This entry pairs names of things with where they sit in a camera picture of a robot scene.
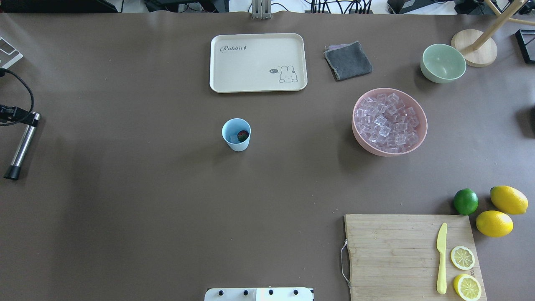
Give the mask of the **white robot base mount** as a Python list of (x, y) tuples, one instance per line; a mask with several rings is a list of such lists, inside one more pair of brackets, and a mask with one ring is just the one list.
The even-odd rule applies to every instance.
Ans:
[(212, 288), (206, 291), (205, 301), (314, 301), (312, 288), (258, 287)]

